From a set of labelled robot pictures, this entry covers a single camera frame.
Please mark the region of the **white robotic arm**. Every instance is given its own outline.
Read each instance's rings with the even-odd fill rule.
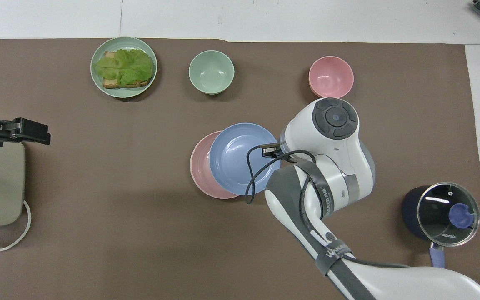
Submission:
[[[354,108],[341,99],[318,99],[299,112],[281,135],[282,151],[306,150],[316,161],[296,154],[295,165],[272,174],[265,197],[274,216],[348,299],[480,299],[480,285],[454,271],[357,260],[321,221],[373,188],[375,166],[358,128]]]

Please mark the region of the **white floor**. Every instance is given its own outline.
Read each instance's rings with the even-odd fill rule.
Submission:
[[[471,0],[0,0],[0,38],[220,38],[465,44],[480,153],[480,17]]]

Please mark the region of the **white cord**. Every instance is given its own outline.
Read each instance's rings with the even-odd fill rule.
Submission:
[[[14,243],[8,245],[7,247],[3,247],[3,248],[0,247],[0,251],[5,251],[14,247],[19,241],[21,241],[21,239],[23,239],[23,237],[25,237],[25,235],[29,231],[29,228],[31,227],[31,209],[29,209],[29,205],[27,205],[27,202],[25,201],[25,199],[23,199],[23,205],[25,205],[25,209],[27,209],[27,226],[25,227],[25,230],[23,231],[21,236],[17,238],[17,240],[14,241]]]

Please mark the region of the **blue plate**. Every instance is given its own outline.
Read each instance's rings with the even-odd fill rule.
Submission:
[[[277,142],[275,137],[264,127],[253,123],[238,123],[225,128],[214,140],[210,148],[209,162],[212,175],[218,184],[230,193],[244,195],[251,180],[247,152],[254,146]],[[253,174],[272,159],[263,157],[261,149],[249,155]],[[266,188],[273,171],[280,168],[280,161],[275,162],[255,179],[255,193]]]

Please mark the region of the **toast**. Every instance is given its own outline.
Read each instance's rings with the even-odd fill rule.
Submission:
[[[114,58],[114,52],[105,51],[105,57]],[[149,78],[146,81],[137,81],[133,84],[120,85],[118,84],[118,80],[116,78],[112,80],[107,80],[103,78],[103,87],[105,89],[131,89],[132,87],[139,88],[139,87],[145,87],[146,85],[149,84],[150,81],[151,81],[151,78]]]

